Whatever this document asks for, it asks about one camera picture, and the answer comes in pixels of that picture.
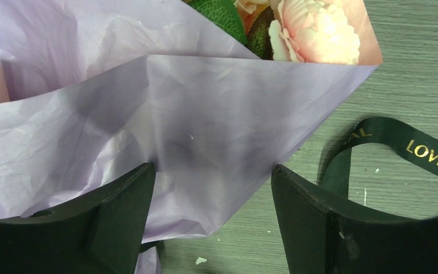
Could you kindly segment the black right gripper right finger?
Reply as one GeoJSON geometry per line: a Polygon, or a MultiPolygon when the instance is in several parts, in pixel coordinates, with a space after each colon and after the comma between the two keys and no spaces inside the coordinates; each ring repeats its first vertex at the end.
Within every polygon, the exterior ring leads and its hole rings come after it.
{"type": "Polygon", "coordinates": [[[271,189],[290,273],[438,273],[438,216],[368,208],[280,164],[271,189]]]}

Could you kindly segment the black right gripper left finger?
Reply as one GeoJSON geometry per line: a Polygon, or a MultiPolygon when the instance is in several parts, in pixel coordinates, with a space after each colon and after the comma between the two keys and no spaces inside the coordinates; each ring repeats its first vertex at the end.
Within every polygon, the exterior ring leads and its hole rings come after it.
{"type": "Polygon", "coordinates": [[[0,273],[134,273],[156,170],[144,163],[29,217],[0,219],[0,273]]]}

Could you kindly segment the black ribbon gold lettering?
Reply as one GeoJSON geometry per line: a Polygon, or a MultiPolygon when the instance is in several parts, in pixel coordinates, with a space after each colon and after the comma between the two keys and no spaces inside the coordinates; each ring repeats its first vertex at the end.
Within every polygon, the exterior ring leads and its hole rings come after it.
{"type": "Polygon", "coordinates": [[[399,120],[375,116],[361,120],[335,151],[319,186],[348,197],[351,151],[355,146],[378,143],[406,161],[438,176],[438,139],[399,120]]]}

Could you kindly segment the purple paper flower bouquet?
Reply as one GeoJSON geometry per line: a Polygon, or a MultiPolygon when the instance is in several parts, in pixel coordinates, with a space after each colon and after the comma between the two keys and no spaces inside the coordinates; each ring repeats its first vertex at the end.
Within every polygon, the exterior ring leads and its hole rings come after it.
{"type": "Polygon", "coordinates": [[[0,1],[0,219],[152,163],[142,242],[211,235],[381,61],[363,1],[0,1]]]}

